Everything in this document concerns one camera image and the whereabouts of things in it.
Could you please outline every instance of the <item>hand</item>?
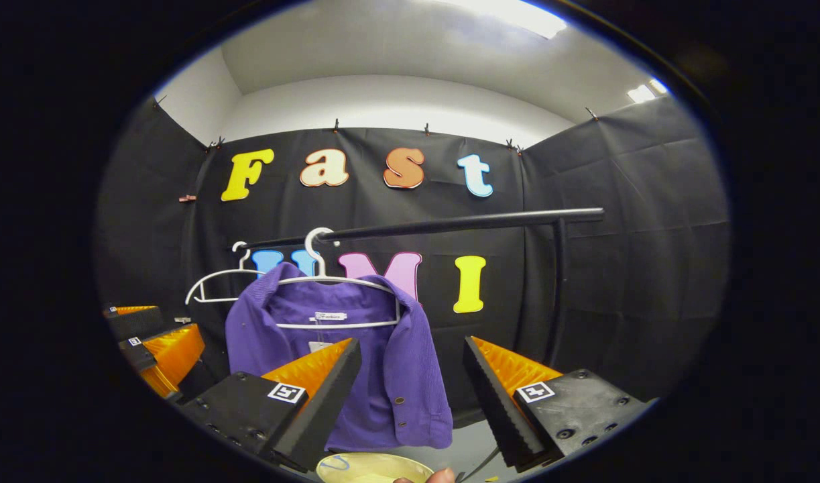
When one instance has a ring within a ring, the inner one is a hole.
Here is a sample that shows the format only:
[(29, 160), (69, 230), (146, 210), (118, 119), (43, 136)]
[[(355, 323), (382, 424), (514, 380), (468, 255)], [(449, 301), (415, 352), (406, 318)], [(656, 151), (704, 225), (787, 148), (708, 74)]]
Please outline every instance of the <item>hand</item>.
[[(398, 478), (394, 480), (394, 483), (412, 483), (412, 481), (407, 480), (406, 478)], [(425, 483), (455, 483), (455, 472), (452, 471), (452, 468), (446, 468), (446, 470), (437, 471), (434, 474), (430, 475)]]

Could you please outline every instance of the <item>black cable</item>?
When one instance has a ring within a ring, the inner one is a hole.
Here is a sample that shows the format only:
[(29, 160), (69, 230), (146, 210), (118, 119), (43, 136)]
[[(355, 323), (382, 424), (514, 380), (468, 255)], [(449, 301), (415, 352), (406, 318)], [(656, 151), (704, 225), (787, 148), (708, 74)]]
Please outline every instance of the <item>black cable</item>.
[(493, 452), (490, 453), (490, 455), (487, 458), (484, 458), (484, 461), (482, 461), (481, 464), (479, 464), (474, 470), (472, 470), (472, 473), (467, 474), (466, 476), (464, 476), (462, 478), (461, 478), (461, 475), (463, 473), (459, 474), (458, 478), (455, 478), (455, 483), (461, 483), (461, 481), (468, 480), (470, 477), (472, 477), (472, 475), (478, 473), (478, 471), (480, 471), (481, 468), (484, 468), (489, 462), (493, 461), (493, 458), (495, 458), (495, 456), (498, 455), (498, 453), (499, 453), (499, 447), (496, 446), (496, 447), (493, 448)]

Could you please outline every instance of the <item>finger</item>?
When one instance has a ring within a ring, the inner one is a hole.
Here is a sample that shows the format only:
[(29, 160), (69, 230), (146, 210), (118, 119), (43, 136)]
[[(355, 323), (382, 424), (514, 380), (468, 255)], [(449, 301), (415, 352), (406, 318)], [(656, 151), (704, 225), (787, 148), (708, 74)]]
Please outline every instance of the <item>finger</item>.
[(455, 483), (455, 472), (452, 471), (452, 468), (437, 471), (431, 474), (425, 483)]

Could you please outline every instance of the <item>purple jacket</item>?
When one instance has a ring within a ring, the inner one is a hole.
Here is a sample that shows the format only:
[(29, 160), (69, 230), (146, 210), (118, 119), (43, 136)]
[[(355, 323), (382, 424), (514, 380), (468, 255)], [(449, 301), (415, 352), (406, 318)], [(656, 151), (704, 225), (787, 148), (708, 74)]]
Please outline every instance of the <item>purple jacket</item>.
[(403, 314), (396, 326), (306, 330), (276, 324), (313, 324), (314, 312), (347, 315), (352, 324), (393, 321), (392, 294), (360, 284), (296, 282), (296, 266), (281, 263), (252, 282), (234, 303), (225, 324), (230, 370), (261, 376), (311, 353), (308, 342), (359, 340), (361, 369), (324, 449), (374, 451), (397, 446), (452, 443), (452, 413), (430, 336), (428, 318), (415, 299), (380, 275), (361, 277), (394, 290)]

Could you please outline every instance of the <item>black clothes rack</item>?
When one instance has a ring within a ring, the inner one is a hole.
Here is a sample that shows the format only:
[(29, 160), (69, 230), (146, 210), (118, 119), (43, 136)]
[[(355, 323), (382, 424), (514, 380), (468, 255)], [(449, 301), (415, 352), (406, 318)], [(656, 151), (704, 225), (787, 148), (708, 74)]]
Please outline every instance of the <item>black clothes rack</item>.
[[(339, 242), (342, 239), (377, 238), (380, 236), (425, 235), (425, 233), (442, 233), (465, 229), (492, 229), (552, 224), (556, 222), (593, 222), (603, 219), (603, 208), (578, 208), (573, 210), (520, 211), (516, 213), (498, 213), (495, 215), (477, 215), (474, 217), (456, 217), (428, 222), (402, 223), (388, 226), (342, 229), (332, 233), (320, 233), (316, 241)], [(257, 241), (254, 244), (241, 245), (238, 250), (254, 248), (285, 247), (302, 245), (305, 235), (290, 238)]]
[[(461, 231), (466, 229), (495, 229), (511, 228), (529, 225), (548, 224), (553, 228), (553, 240), (556, 242), (556, 287), (553, 290), (553, 317), (552, 323), (556, 335), (553, 337), (553, 346), (548, 349), (544, 358), (547, 365), (551, 365), (554, 355), (558, 351), (558, 343), (561, 337), (557, 333), (563, 326), (565, 311), (563, 310), (563, 284), (568, 281), (567, 273), (567, 223), (575, 222), (596, 222), (603, 219), (603, 208), (577, 208), (570, 210), (547, 210), (547, 211), (520, 211), (514, 213), (498, 213), (495, 215), (477, 215), (473, 217), (456, 217), (443, 220), (432, 220), (428, 222), (402, 223), (388, 226), (375, 226), (366, 228), (342, 229), (332, 233), (320, 233), (314, 238), (320, 242), (339, 242), (342, 239), (365, 239), (382, 236), (397, 235), (424, 235), (425, 233), (442, 233), (448, 231)], [(254, 244), (247, 244), (238, 247), (238, 250), (253, 250), (254, 248), (274, 248), (286, 247), (289, 245), (302, 245), (305, 243), (305, 236), (293, 236), (290, 238), (269, 239), (268, 241), (257, 241)]]

